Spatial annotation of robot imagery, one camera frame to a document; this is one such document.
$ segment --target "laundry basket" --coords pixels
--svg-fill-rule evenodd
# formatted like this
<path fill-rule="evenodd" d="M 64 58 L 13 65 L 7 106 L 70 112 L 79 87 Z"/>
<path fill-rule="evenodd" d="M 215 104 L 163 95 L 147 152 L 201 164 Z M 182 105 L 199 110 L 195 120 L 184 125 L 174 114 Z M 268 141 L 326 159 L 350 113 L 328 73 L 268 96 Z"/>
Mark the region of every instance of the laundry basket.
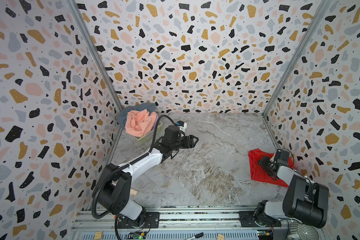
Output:
<path fill-rule="evenodd" d="M 161 132 L 163 130 L 163 123 L 161 121 L 159 121 L 158 126 L 157 126 L 157 131 L 156 131 L 156 135 Z M 149 140 L 151 140 L 154 136 L 154 129 L 152 129 L 150 132 L 148 132 L 145 136 L 142 136 L 140 138 L 137 138 L 135 136 L 134 137 L 135 141 L 139 143 L 139 145 L 142 145 L 145 142 L 148 142 Z"/>

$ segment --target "red fabric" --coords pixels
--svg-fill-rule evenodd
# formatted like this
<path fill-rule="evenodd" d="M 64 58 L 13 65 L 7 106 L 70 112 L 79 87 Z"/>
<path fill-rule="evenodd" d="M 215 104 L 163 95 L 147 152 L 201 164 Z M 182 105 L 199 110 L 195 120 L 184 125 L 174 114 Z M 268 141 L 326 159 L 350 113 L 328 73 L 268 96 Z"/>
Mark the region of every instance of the red fabric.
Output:
<path fill-rule="evenodd" d="M 270 158 L 273 157 L 273 153 L 263 152 L 260 149 L 252 150 L 248 153 L 250 158 L 250 166 L 251 166 L 251 179 L 259 182 L 267 182 L 270 184 L 280 185 L 282 187 L 288 187 L 288 185 L 281 179 L 277 179 L 276 181 L 272 180 L 271 177 L 257 164 L 264 156 L 269 156 Z M 292 165 L 292 159 L 288 159 L 288 163 Z"/>

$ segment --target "pile of clothes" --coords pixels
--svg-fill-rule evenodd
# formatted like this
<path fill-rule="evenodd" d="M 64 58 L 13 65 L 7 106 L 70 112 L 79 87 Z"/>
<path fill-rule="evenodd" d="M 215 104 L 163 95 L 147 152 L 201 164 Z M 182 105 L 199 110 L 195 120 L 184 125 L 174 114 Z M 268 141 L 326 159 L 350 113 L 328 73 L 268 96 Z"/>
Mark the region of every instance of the pile of clothes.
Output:
<path fill-rule="evenodd" d="M 143 137 L 155 127 L 158 118 L 155 109 L 154 103 L 128 106 L 116 119 L 120 127 L 125 128 L 126 133 L 135 137 Z"/>

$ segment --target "terrazzo wallpaper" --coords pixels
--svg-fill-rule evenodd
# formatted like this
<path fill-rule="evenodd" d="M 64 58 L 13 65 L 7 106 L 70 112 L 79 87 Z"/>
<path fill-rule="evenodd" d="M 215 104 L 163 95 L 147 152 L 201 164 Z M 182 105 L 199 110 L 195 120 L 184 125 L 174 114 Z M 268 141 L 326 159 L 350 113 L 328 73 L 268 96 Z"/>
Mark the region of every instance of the terrazzo wallpaper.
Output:
<path fill-rule="evenodd" d="M 0 240 L 68 239 L 114 116 L 65 2 L 0 1 Z"/>
<path fill-rule="evenodd" d="M 327 231 L 360 240 L 360 1 L 333 1 L 266 119 L 329 187 Z"/>
<path fill-rule="evenodd" d="M 123 106 L 260 112 L 321 1 L 77 0 Z"/>

